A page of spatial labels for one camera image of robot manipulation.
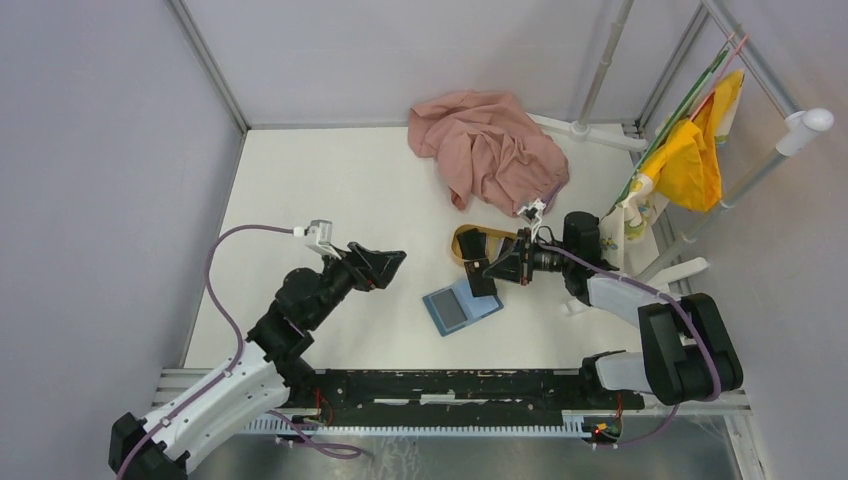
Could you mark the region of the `dark grey credit card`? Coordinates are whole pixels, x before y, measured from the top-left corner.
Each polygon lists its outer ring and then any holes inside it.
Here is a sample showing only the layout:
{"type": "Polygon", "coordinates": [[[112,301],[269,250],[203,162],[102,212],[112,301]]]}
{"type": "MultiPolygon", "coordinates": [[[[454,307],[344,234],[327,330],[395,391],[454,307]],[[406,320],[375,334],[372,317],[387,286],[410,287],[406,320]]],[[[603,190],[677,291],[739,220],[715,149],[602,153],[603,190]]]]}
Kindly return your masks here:
{"type": "Polygon", "coordinates": [[[497,295],[495,281],[485,275],[485,270],[490,266],[487,258],[478,260],[465,260],[464,269],[467,281],[474,298],[490,297],[497,295]]]}

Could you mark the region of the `blue card holder wallet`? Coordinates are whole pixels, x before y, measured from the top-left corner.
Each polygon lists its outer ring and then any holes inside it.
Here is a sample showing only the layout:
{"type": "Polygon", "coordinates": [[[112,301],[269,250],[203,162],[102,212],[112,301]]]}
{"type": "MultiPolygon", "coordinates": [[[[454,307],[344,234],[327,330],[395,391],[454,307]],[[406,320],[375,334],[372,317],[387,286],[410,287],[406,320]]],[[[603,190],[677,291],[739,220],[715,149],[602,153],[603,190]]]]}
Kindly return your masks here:
{"type": "Polygon", "coordinates": [[[434,291],[423,304],[442,337],[458,332],[504,308],[497,295],[475,297],[467,279],[434,291]]]}

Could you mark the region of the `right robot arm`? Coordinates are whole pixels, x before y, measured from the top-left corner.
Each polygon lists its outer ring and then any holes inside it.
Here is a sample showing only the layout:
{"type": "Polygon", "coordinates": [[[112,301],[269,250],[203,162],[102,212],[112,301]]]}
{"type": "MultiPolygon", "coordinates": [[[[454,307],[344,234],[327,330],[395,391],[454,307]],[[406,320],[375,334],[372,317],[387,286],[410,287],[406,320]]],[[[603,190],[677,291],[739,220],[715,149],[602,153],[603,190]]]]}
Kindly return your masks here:
{"type": "Polygon", "coordinates": [[[696,293],[675,297],[617,271],[602,256],[599,219],[572,212],[561,239],[517,231],[482,270],[483,277],[529,284],[536,272],[562,276],[580,304],[635,326],[638,352],[613,351],[584,359],[580,400],[602,408],[618,391],[647,393],[662,404],[712,401],[742,386],[743,367],[715,300],[696,293]]]}

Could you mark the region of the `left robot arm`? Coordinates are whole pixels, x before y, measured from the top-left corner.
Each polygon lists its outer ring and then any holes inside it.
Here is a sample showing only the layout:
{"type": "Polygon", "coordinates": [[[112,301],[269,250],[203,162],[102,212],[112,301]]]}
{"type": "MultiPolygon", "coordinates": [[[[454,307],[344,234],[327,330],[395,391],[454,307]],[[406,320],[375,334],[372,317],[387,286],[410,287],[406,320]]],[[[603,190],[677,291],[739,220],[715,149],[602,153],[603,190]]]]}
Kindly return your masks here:
{"type": "Polygon", "coordinates": [[[405,252],[356,242],[325,255],[323,268],[289,272],[267,312],[234,354],[167,405],[112,426],[108,464],[119,479],[185,479],[214,450],[261,415],[302,407],[314,394],[303,355],[312,333],[354,290],[385,289],[405,252]]]}

